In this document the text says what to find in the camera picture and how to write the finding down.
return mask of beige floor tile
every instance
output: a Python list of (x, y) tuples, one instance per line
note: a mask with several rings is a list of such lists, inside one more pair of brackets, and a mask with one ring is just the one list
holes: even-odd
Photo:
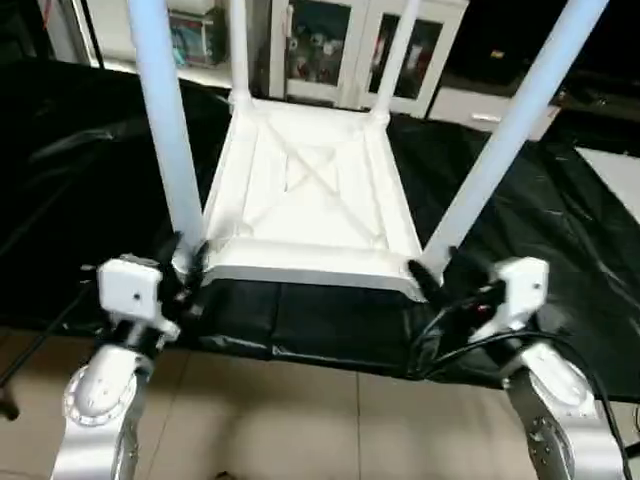
[[(32, 338), (30, 333), (13, 333), (0, 347), (0, 366)], [(21, 414), (14, 422), (0, 420), (1, 468), (48, 478), (64, 431), (62, 393), (90, 348), (89, 340), (51, 338), (15, 377), (12, 390)], [(165, 352), (160, 358), (138, 430), (137, 478), (147, 476), (187, 356), (185, 352)]]
[[(633, 403), (612, 403), (613, 412), (616, 416), (616, 423), (620, 429), (622, 440), (625, 445), (640, 441), (640, 434), (636, 430), (635, 419), (633, 417), (635, 404)], [(640, 480), (640, 458), (634, 458), (629, 462), (631, 474), (636, 480)]]
[(47, 480), (48, 477), (0, 470), (0, 480)]
[(355, 374), (193, 354), (152, 480), (358, 478)]
[(363, 480), (533, 480), (502, 392), (359, 376)]

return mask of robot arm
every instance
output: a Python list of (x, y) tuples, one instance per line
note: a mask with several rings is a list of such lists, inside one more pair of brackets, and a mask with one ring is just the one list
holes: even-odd
[(620, 480), (623, 458), (582, 372), (536, 343), (516, 357), (506, 388), (541, 480)]
[(133, 478), (136, 430), (154, 360), (180, 334), (166, 313), (190, 304), (188, 289), (166, 272), (132, 256), (100, 267), (100, 305), (113, 329), (64, 392), (65, 432), (52, 480)]
[[(472, 342), (525, 328), (544, 304), (545, 262), (519, 259), (499, 265), (496, 272), (494, 285), (499, 285), (501, 295), (483, 297), (501, 300), (489, 321), (473, 326)], [(154, 359), (180, 334), (175, 320), (190, 307), (193, 293), (190, 282), (183, 285), (166, 277), (167, 270), (157, 263), (130, 256), (100, 268), (100, 304), (110, 313), (114, 328), (107, 343), (73, 375), (65, 390), (66, 426), (53, 480), (133, 478), (136, 429)], [(486, 293), (490, 288), (481, 290)], [(518, 341), (495, 347), (486, 350), (502, 369), (538, 477), (624, 478), (620, 446), (601, 418), (583, 373), (547, 343)]]
[[(422, 285), (415, 267), (411, 270)], [(535, 258), (496, 265), (489, 285), (481, 287), (475, 297), (482, 300), (462, 302), (464, 312), (453, 311), (450, 323), (458, 329), (456, 335), (460, 336), (460, 330), (471, 331), (471, 335), (463, 335), (466, 342), (473, 343), (497, 334), (524, 331), (531, 316), (546, 301), (547, 276), (547, 263)], [(433, 280), (426, 283), (433, 291)], [(435, 295), (441, 305), (450, 301), (443, 291)], [(480, 314), (485, 309), (495, 311), (495, 315), (487, 320)], [(503, 385), (522, 421), (538, 478), (625, 477), (628, 469), (625, 470), (621, 445), (600, 414), (583, 372), (554, 346), (540, 340), (504, 340), (487, 343), (484, 349), (500, 368)]]

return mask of white cabinet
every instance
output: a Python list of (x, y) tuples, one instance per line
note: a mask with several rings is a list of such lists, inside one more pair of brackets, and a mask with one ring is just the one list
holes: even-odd
[[(429, 118), (492, 132), (507, 113), (510, 103), (511, 99), (507, 97), (442, 87), (429, 111)], [(529, 140), (540, 140), (559, 111), (559, 107), (547, 106), (529, 133)]]
[[(402, 0), (273, 0), (269, 95), (373, 106)], [(425, 0), (391, 110), (424, 117), (466, 0)]]

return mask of black tablecloth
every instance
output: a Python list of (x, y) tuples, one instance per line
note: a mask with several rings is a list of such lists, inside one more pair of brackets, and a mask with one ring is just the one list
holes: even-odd
[[(42, 328), (93, 275), (83, 265), (153, 255), (170, 224), (136, 76), (35, 62), (0, 78), (0, 318)], [(183, 84), (203, 202), (229, 123), (219, 94)], [(388, 132), (425, 243), (487, 135), (400, 116)], [(614, 398), (640, 399), (640, 229), (570, 146), (525, 145), (463, 249), (491, 262), (548, 260), (540, 328), (566, 335)], [(464, 289), (469, 279), (453, 268), (447, 282)], [(220, 280), (206, 299), (182, 346), (401, 378), (432, 314), (400, 294), (342, 287)], [(63, 333), (93, 335), (104, 321), (89, 296)], [(438, 380), (493, 386), (495, 373), (476, 352)]]

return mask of black cable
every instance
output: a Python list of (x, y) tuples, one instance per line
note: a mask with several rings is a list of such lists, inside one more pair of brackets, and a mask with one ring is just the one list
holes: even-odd
[(478, 348), (486, 347), (497, 342), (504, 342), (514, 338), (549, 340), (555, 344), (561, 345), (564, 349), (568, 350), (572, 356), (575, 357), (577, 363), (580, 364), (579, 367), (582, 369), (582, 373), (585, 375), (585, 377), (587, 377), (587, 381), (591, 385), (591, 388), (593, 388), (594, 394), (596, 395), (596, 397), (600, 397), (600, 401), (602, 402), (602, 409), (604, 410), (607, 423), (609, 424), (609, 428), (611, 429), (611, 434), (615, 438), (615, 441), (618, 444), (618, 448), (620, 450), (620, 455), (622, 456), (622, 468), (624, 471), (624, 476), (626, 480), (632, 480), (624, 441), (622, 440), (620, 429), (618, 428), (618, 424), (616, 423), (613, 409), (611, 408), (611, 403), (609, 402), (609, 397), (604, 388), (604, 385), (602, 384), (602, 381), (595, 373), (595, 371), (589, 368), (587, 361), (580, 354), (580, 352), (566, 339), (562, 338), (559, 335), (546, 332), (508, 332), (484, 338), (482, 340), (464, 345), (463, 347), (460, 347), (456, 350), (447, 352), (439, 358), (435, 359), (430, 365), (430, 368), (428, 368), (427, 371), (424, 372), (424, 378), (428, 379), (437, 371), (442, 370), (448, 365), (456, 362), (458, 359), (473, 350), (477, 350)]
[(628, 458), (640, 457), (640, 442), (633, 443), (625, 448)]
[(91, 12), (89, 11), (89, 4), (87, 0), (80, 0), (82, 5), (82, 14), (84, 20), (87, 22), (87, 28), (89, 29), (89, 37), (91, 37), (91, 46), (93, 47), (93, 54), (96, 56), (96, 61), (101, 70), (104, 70), (104, 60), (102, 58), (102, 52), (100, 51), (100, 45), (98, 44), (98, 36), (96, 35), (96, 29), (93, 26), (93, 20), (91, 19)]
[(16, 357), (16, 359), (11, 362), (2, 374), (0, 374), (0, 390), (6, 387), (7, 383), (13, 378), (20, 368), (31, 358), (31, 356), (42, 346), (44, 341), (49, 338), (58, 328), (58, 326), (67, 318), (69, 313), (80, 303), (80, 300), (84, 298), (89, 290), (91, 290), (92, 283), (88, 283), (85, 287), (80, 291), (80, 293), (73, 299), (65, 309), (58, 315), (53, 322), (49, 324), (49, 326), (38, 335), (38, 337), (31, 342), (25, 350), (22, 351), (20, 355)]

